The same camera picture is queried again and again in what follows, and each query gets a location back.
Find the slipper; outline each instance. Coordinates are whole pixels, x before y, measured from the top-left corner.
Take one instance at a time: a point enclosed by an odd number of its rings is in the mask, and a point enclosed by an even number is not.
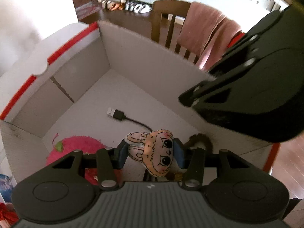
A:
[[[125,4],[124,3],[122,3],[119,7],[118,7],[118,9],[119,10],[123,10],[124,9],[124,7],[125,7]]]
[[[106,0],[101,2],[101,7],[102,7],[102,9],[105,9],[107,7],[107,1]]]
[[[112,7],[110,8],[110,11],[114,11],[115,9],[118,9],[119,6],[120,6],[119,3],[113,3]]]
[[[141,3],[136,4],[136,6],[133,9],[133,12],[138,13],[139,10],[141,10],[142,7],[143,7],[143,5]]]
[[[131,2],[129,11],[133,12],[135,5],[136,5],[135,2]]]
[[[112,1],[107,1],[107,9],[112,8],[113,2]]]
[[[148,5],[148,4],[144,4],[141,8],[141,10],[139,10],[139,13],[148,13],[152,10],[152,8]]]
[[[129,2],[129,1],[127,1],[127,2],[126,2],[126,6],[125,6],[125,11],[128,11],[128,10],[129,10],[129,8],[130,8],[130,2]]]

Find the wooden chair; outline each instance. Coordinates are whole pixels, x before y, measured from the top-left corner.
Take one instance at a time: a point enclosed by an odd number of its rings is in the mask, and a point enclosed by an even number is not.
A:
[[[151,13],[151,19],[152,19],[152,31],[151,31],[151,39],[157,43],[159,43],[159,37],[161,33],[161,20],[162,20],[162,14],[172,14],[171,23],[168,30],[168,35],[166,39],[166,48],[170,48],[171,41],[172,41],[172,35],[173,35],[173,29],[175,24],[175,18],[176,16],[180,16],[182,18],[186,18],[188,10],[190,8],[190,2],[185,1],[179,1],[179,0],[158,0],[155,1],[152,5],[152,13]],[[176,44],[175,47],[175,53],[179,53],[181,49],[181,46],[179,44]],[[184,55],[185,59],[189,59],[191,52],[186,50],[186,53]],[[199,57],[196,56],[193,63],[196,64]]]

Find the pink fuzzy ball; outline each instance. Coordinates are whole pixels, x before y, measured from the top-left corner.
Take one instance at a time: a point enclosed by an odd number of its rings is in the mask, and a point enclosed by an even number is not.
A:
[[[83,153],[94,154],[97,150],[105,148],[100,141],[91,138],[89,136],[72,136],[62,140],[63,151],[58,152],[55,148],[51,151],[50,155],[47,157],[46,165],[49,165],[56,160],[60,159],[66,154],[79,149]],[[121,182],[121,171],[114,170],[118,182]],[[94,176],[97,175],[97,169],[86,169],[85,170],[85,179],[88,180],[91,184],[97,185],[98,182],[95,180]]]

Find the cartoon eyes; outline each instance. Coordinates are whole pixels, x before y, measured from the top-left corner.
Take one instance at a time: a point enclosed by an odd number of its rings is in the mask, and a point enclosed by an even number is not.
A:
[[[168,166],[171,162],[171,159],[168,156],[161,156],[161,162],[160,164],[162,166]]]
[[[172,141],[168,140],[167,138],[162,138],[161,140],[163,141],[163,146],[166,148],[172,148]]]

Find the black cable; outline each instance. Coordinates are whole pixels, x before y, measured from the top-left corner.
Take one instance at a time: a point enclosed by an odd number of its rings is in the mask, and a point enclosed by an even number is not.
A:
[[[125,120],[128,120],[128,121],[130,121],[130,122],[137,123],[137,124],[139,124],[139,125],[141,125],[141,126],[147,128],[148,130],[150,130],[150,132],[153,131],[149,126],[147,126],[147,125],[145,125],[145,124],[143,124],[143,123],[141,123],[141,122],[139,122],[139,121],[133,120],[133,119],[128,118],[128,117],[126,117]]]

